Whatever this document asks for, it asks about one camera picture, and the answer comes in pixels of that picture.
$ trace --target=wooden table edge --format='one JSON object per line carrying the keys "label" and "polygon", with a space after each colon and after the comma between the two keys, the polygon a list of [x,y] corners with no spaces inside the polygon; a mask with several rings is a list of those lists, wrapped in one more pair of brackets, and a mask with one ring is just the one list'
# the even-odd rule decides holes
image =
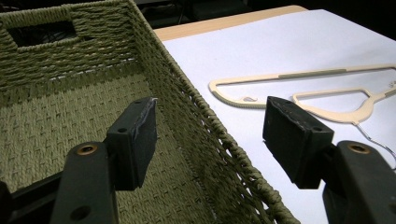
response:
{"label": "wooden table edge", "polygon": [[275,16],[281,16],[301,11],[307,11],[307,9],[299,6],[277,7],[230,17],[218,18],[209,21],[197,21],[187,24],[165,27],[154,30],[154,33],[160,38],[161,41],[165,41],[189,35],[198,35],[206,32],[242,25],[252,21],[259,21]]}

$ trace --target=table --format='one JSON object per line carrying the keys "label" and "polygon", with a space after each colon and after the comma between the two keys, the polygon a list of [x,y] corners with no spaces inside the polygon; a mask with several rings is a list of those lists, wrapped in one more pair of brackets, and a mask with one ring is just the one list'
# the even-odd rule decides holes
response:
{"label": "table", "polygon": [[210,31],[224,29],[236,25],[242,25],[252,21],[259,21],[275,16],[280,16],[293,12],[305,11],[306,9],[298,6],[278,7],[262,11],[250,12],[236,16],[218,18],[210,21],[198,21],[193,23],[181,24],[154,30],[161,41],[176,39],[189,35],[198,35]]}
{"label": "table", "polygon": [[[396,42],[330,12],[307,11],[295,6],[213,21],[201,21],[164,28],[155,32],[192,84],[217,113],[229,134],[247,152],[253,166],[258,168],[263,177],[280,191],[283,202],[290,211],[302,223],[327,223],[321,199],[323,184],[319,189],[297,189],[290,183],[271,153],[265,150],[261,136],[264,111],[234,108],[220,103],[208,90],[207,83],[212,79],[222,77],[395,63]],[[394,71],[393,73],[387,71],[384,74],[375,73],[375,75],[385,77],[386,80],[384,79],[383,82],[381,80],[380,85],[371,86],[376,83],[377,78],[374,82],[372,74],[365,74],[359,75],[359,82],[354,84],[364,87],[369,85],[367,86],[369,89],[382,89],[394,80],[396,74]],[[291,93],[316,89],[316,87],[325,87],[329,90],[338,89],[339,85],[349,84],[345,78],[341,77],[342,80],[330,82],[325,79],[324,83],[320,84],[305,83],[306,80],[299,83],[280,83],[283,86],[274,83],[267,85],[256,83],[228,87],[224,89],[224,92],[235,99],[250,94],[253,97],[263,98],[268,94],[286,99],[290,97]],[[347,105],[347,108],[359,106],[354,105],[359,101],[356,99],[349,101],[346,99],[348,97],[342,99],[342,103]],[[325,105],[339,106],[338,103],[326,103]],[[388,141],[389,143],[386,145],[389,146],[396,146],[396,142],[392,140],[394,137],[391,135],[392,130],[394,131],[394,127],[396,127],[396,120],[393,118],[396,106],[393,105],[396,105],[396,97],[391,98],[390,106],[377,104],[376,111],[379,113],[374,113],[369,120],[363,123],[366,130],[377,134],[381,140]],[[335,144],[346,139],[368,144],[361,133],[350,124],[336,124],[326,120],[322,120],[322,122],[334,129],[333,142]]]}

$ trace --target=screw hole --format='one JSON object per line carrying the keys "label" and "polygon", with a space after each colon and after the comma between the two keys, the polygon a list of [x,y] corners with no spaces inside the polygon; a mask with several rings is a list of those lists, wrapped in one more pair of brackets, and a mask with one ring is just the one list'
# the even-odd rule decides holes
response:
{"label": "screw hole", "polygon": [[96,146],[96,145],[86,145],[86,146],[79,148],[77,150],[77,154],[80,156],[89,155],[89,154],[92,154],[93,152],[95,152],[96,149],[98,149],[98,146]]}
{"label": "screw hole", "polygon": [[86,218],[91,212],[91,208],[89,206],[81,206],[76,208],[71,214],[70,219],[73,221],[80,221]]}
{"label": "screw hole", "polygon": [[368,154],[370,150],[367,147],[359,146],[359,145],[349,145],[349,149],[354,152],[361,153],[361,154]]}
{"label": "screw hole", "polygon": [[92,150],[93,150],[93,147],[91,147],[91,146],[83,147],[83,148],[81,149],[82,152],[90,152],[90,151],[92,151]]}
{"label": "screw hole", "polygon": [[119,133],[125,133],[126,132],[126,128],[120,128],[118,129]]}

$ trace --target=woven rope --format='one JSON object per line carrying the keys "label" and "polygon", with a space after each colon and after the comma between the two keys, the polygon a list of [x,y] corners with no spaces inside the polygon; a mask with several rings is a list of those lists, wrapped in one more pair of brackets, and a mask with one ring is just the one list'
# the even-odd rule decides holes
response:
{"label": "woven rope", "polygon": [[[78,37],[18,48],[7,32],[64,20]],[[61,171],[70,148],[104,139],[129,103],[153,95],[159,141],[143,188],[118,192],[121,223],[298,223],[134,3],[6,13],[0,23],[0,179],[12,191]]]}

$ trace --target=dark background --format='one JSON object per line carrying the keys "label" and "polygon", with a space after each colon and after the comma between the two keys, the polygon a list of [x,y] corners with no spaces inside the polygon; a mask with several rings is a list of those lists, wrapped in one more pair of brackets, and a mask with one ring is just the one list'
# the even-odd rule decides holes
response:
{"label": "dark background", "polygon": [[[91,2],[91,0],[0,0],[0,11],[10,11],[16,8],[52,7],[81,2]],[[307,9],[326,9],[396,40],[396,0],[248,0],[247,5],[253,11],[289,5]]]}

